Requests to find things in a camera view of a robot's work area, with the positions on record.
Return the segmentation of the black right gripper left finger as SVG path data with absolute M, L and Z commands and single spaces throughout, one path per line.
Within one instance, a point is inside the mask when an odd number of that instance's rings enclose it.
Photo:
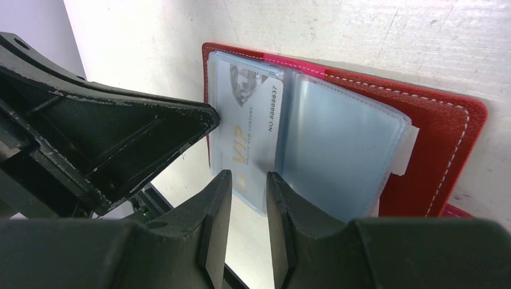
M 120 220 L 1 223 L 2 288 L 221 288 L 232 174 L 142 224 Z

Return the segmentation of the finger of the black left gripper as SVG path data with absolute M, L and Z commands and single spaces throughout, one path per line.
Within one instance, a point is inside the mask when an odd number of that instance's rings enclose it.
M 219 125 L 202 102 L 69 72 L 1 33 L 1 215 L 104 215 Z

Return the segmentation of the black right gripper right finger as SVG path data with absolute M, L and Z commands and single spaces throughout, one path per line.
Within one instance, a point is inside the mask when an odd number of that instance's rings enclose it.
M 266 177 L 276 288 L 509 288 L 510 234 L 477 218 L 341 222 Z

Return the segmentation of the red leather card holder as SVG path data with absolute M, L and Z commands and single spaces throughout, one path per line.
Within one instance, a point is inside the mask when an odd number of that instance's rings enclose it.
M 202 59 L 214 51 L 296 69 L 408 115 L 419 129 L 406 173 L 388 181 L 380 199 L 382 217 L 465 216 L 449 210 L 448 200 L 487 119 L 484 103 L 474 98 L 407 82 L 267 52 L 205 42 Z

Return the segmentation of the silver VIP card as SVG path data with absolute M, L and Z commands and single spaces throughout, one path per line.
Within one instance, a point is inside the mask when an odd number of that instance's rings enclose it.
M 212 172 L 230 170 L 233 192 L 266 214 L 266 174 L 274 169 L 283 72 L 219 60 L 212 104 L 220 125 L 210 137 Z

